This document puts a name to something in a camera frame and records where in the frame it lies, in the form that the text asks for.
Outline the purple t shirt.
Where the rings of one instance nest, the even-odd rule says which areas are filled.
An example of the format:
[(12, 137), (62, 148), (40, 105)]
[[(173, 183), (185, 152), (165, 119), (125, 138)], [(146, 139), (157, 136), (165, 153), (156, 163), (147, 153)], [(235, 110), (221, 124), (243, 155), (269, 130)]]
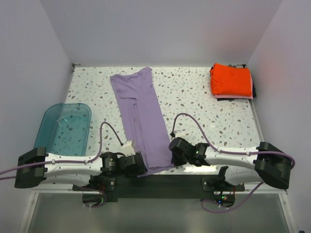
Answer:
[(147, 168), (145, 176), (170, 169), (170, 139), (152, 81), (152, 70), (145, 67), (131, 75), (111, 76), (127, 140), (135, 142)]

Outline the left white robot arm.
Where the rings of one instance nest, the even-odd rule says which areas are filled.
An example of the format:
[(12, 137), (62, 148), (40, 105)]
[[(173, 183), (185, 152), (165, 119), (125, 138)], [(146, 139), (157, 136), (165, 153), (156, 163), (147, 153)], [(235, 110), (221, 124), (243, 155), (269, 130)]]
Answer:
[(125, 155), (108, 151), (90, 157), (70, 157), (47, 153), (40, 147), (18, 158), (14, 187), (26, 189), (42, 183), (63, 183), (96, 190), (101, 184), (100, 176), (136, 177), (146, 171), (140, 152)]

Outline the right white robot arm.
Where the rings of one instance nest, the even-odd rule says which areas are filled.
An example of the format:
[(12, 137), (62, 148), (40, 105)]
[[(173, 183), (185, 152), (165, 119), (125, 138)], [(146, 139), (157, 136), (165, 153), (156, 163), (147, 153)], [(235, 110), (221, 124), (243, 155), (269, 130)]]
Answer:
[(286, 190), (294, 167), (292, 157), (267, 142), (260, 142), (257, 147), (226, 150), (210, 143), (192, 145), (177, 137), (169, 144), (169, 150), (174, 165), (217, 166), (216, 184), (223, 191), (241, 183), (253, 182)]

